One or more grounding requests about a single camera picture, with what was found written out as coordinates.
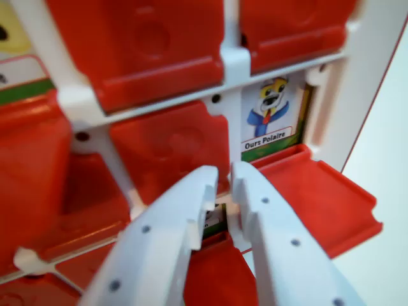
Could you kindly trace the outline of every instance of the cartoon polar bear card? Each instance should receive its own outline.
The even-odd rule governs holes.
[[[254,137],[265,135],[268,124],[288,111],[289,101],[283,99],[286,84],[286,79],[275,78],[265,81],[262,85],[259,98],[247,119],[250,125],[256,127]]]
[[[242,152],[296,133],[304,88],[302,73],[267,79],[243,88]]]

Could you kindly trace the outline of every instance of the open red flap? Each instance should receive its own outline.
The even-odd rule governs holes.
[[[295,210],[333,258],[378,234],[383,225],[371,211],[375,197],[323,161],[305,145],[252,162]]]

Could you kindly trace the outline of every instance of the red flap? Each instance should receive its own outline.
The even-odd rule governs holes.
[[[242,45],[251,72],[301,61],[339,49],[356,0],[241,0]]]
[[[53,226],[62,206],[71,126],[56,92],[0,108],[0,273],[15,249]]]
[[[192,254],[184,302],[194,306],[256,306],[256,280],[227,232],[203,241]]]
[[[145,204],[204,164],[218,167],[218,193],[229,189],[228,121],[201,101],[117,122],[110,136]]]
[[[328,164],[310,159],[305,145],[252,162],[295,210],[332,258],[378,234],[375,197]]]
[[[107,112],[219,84],[222,1],[47,0]]]

